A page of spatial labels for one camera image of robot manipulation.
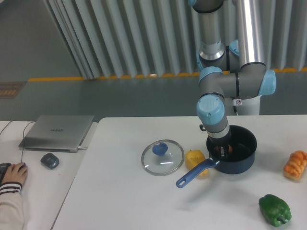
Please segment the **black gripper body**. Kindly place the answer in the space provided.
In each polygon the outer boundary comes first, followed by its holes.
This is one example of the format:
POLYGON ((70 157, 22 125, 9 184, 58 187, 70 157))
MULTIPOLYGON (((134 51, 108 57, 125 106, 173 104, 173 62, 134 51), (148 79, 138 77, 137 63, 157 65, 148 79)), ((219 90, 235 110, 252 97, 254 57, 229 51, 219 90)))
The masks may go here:
POLYGON ((209 140, 211 141, 211 143, 213 143, 216 146, 226 146, 229 144, 231 140, 231 134, 227 134, 221 138, 209 137, 209 140))

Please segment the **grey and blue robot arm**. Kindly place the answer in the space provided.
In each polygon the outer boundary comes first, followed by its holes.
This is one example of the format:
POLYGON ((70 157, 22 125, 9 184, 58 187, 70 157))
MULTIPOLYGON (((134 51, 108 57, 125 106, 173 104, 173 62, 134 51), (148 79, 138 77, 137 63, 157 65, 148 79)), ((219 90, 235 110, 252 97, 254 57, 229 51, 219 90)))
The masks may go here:
POLYGON ((201 46, 197 52, 200 71, 200 99, 196 104, 200 118, 220 157, 229 153, 230 125, 225 99, 250 99, 273 94, 274 71, 267 70, 263 52, 260 6, 256 0, 236 0, 236 48, 221 41, 221 0, 191 0, 201 28, 201 46))

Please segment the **white striped sleeve forearm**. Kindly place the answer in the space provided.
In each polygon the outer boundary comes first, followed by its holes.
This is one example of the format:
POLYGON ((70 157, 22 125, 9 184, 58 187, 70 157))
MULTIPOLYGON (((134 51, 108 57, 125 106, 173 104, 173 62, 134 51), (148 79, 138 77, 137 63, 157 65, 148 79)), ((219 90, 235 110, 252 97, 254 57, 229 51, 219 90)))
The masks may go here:
POLYGON ((0 229, 22 230, 24 226, 22 184, 7 182, 0 186, 0 229))

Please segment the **person's hand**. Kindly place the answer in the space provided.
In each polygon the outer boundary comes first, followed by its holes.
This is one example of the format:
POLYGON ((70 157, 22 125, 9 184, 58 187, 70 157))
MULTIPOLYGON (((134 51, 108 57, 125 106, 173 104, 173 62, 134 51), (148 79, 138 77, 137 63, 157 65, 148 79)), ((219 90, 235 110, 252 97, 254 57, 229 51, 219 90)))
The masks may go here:
POLYGON ((22 165, 23 162, 9 166, 1 182, 1 185, 5 183, 16 183, 23 185, 28 176, 28 167, 26 166, 21 168, 22 165))

